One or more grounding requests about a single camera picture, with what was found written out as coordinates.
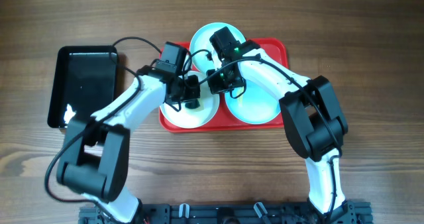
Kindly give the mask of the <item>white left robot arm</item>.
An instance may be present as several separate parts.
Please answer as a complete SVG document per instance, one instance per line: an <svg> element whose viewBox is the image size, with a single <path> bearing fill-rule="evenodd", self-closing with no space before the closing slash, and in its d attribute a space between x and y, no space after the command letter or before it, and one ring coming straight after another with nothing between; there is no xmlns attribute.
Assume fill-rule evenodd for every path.
<svg viewBox="0 0 424 224"><path fill-rule="evenodd" d="M130 136L147 115L166 104L176 111L200 96L200 80L192 72L171 72L144 66L134 73L131 86L89 118L70 120L64 144L51 161L56 180L93 203L98 221L144 223L142 202L126 188Z"/></svg>

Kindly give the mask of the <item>light blue plate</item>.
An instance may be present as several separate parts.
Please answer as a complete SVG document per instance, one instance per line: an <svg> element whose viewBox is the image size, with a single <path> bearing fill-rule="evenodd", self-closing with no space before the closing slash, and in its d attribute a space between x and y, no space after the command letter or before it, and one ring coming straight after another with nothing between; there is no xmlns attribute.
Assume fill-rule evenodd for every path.
<svg viewBox="0 0 424 224"><path fill-rule="evenodd" d="M207 58L206 52L200 52L192 58L193 65L197 68L197 70L199 70L203 74L206 74L208 70L218 68L221 64L218 59L217 53L213 48L212 44L210 43L209 39L214 34L214 32L224 27L228 27L234 38L240 43L246 41L244 35L239 29L227 23L209 23L201 27L191 39L189 51L193 54L198 50L204 49L212 53L212 60L209 60Z"/></svg>
<svg viewBox="0 0 424 224"><path fill-rule="evenodd" d="M271 121L280 114L276 99L251 81L246 81L246 91L237 99L225 94L225 103L238 120L260 125Z"/></svg>

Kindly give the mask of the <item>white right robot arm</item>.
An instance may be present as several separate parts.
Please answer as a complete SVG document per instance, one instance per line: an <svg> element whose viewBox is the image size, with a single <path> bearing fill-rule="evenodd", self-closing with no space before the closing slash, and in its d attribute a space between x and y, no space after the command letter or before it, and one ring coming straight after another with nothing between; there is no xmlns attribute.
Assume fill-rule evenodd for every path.
<svg viewBox="0 0 424 224"><path fill-rule="evenodd" d="M323 76L310 79L273 60L259 44L210 41L221 67L208 73L213 91L228 91L233 78L244 78L278 100L286 138L305 160L309 178L309 202L330 223L344 202L339 176L341 147L348 125L335 91Z"/></svg>

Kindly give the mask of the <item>white plate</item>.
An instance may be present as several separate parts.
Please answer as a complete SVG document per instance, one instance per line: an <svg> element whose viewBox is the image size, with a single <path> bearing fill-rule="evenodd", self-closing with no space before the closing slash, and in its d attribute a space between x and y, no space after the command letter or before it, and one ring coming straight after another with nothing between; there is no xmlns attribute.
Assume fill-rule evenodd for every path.
<svg viewBox="0 0 424 224"><path fill-rule="evenodd" d="M177 112L169 105L160 106L163 116L171 122L171 124L184 128L198 128L208 123L217 113L220 98L218 94L212 94L207 82L200 85L200 98L198 99L199 107L188 109L185 103L182 103L182 110Z"/></svg>

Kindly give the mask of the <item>green yellow sponge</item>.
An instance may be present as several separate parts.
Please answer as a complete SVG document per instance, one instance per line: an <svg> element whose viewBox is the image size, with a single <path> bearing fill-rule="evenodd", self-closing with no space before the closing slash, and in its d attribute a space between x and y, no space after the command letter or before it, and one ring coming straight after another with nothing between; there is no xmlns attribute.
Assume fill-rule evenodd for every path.
<svg viewBox="0 0 424 224"><path fill-rule="evenodd" d="M185 108L188 111L198 112L203 109L201 102L198 99L185 102Z"/></svg>

